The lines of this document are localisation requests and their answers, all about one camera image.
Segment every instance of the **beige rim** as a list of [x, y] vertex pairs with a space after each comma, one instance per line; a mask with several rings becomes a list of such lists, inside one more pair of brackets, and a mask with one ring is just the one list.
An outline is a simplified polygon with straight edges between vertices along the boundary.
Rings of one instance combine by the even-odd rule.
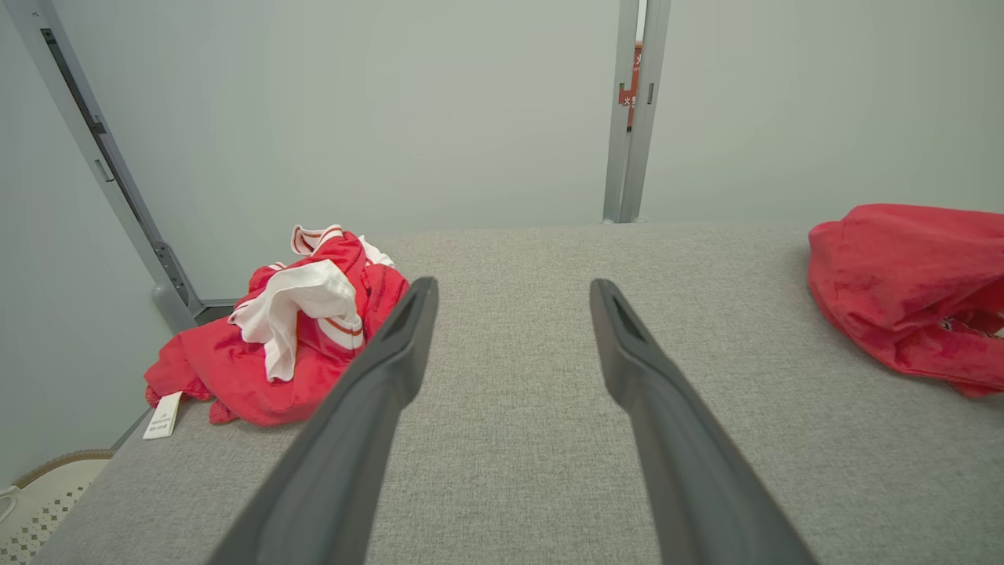
[[24, 489], [39, 477], [64, 465], [88, 460], [110, 460], [113, 455], [115, 455], [115, 453], [111, 450], [83, 450], [82, 452], [73, 452], [72, 454], [59, 456], [58, 458], [35, 468], [24, 477], [21, 477], [14, 482], [14, 486], [18, 489]]

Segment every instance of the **red clothing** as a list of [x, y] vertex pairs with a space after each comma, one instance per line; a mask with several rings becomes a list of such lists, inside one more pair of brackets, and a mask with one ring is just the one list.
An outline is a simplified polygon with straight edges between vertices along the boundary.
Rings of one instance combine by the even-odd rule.
[[[256, 270], [249, 294], [238, 306], [260, 295], [279, 270], [323, 260], [334, 262], [355, 289], [356, 312], [362, 318], [363, 339], [368, 341], [405, 296], [408, 281], [393, 267], [370, 263], [361, 242], [347, 231], [324, 240], [311, 256], [288, 267], [277, 264]], [[273, 427], [305, 420], [361, 348], [351, 350], [334, 343], [319, 329], [317, 320], [302, 312], [296, 334], [295, 377], [289, 382], [269, 382], [262, 344], [245, 343], [241, 329], [227, 320], [182, 332], [164, 346], [160, 360], [147, 371], [147, 401], [155, 406], [162, 396], [181, 390], [200, 400], [217, 398], [210, 409], [212, 423], [244, 418]]]
[[812, 296], [861, 349], [966, 396], [1004, 390], [1004, 215], [870, 204], [809, 244]]

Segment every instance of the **red sign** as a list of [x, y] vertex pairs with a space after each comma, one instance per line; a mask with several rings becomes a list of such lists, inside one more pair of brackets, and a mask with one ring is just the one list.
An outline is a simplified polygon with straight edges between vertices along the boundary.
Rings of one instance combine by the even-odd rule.
[[620, 103], [628, 105], [631, 103], [631, 109], [628, 110], [628, 130], [631, 130], [631, 125], [635, 121], [635, 99], [638, 97], [638, 69], [642, 65], [642, 42], [639, 41], [635, 44], [635, 71], [632, 73], [631, 77], [631, 89], [620, 90]]

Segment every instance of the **gray wall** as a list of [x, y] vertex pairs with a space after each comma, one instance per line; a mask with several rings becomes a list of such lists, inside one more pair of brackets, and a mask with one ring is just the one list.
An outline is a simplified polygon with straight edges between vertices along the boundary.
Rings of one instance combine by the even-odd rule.
[[642, 215], [1004, 212], [1001, 0], [674, 0]]
[[0, 3], [0, 485], [110, 448], [170, 339], [154, 281]]

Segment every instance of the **red and white jersey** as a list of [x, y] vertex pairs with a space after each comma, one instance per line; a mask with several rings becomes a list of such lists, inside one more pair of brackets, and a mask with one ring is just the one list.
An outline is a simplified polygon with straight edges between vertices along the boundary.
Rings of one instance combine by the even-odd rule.
[[390, 257], [332, 225], [293, 229], [303, 258], [258, 268], [234, 314], [175, 336], [147, 371], [147, 399], [217, 398], [210, 421], [303, 420], [408, 291]]

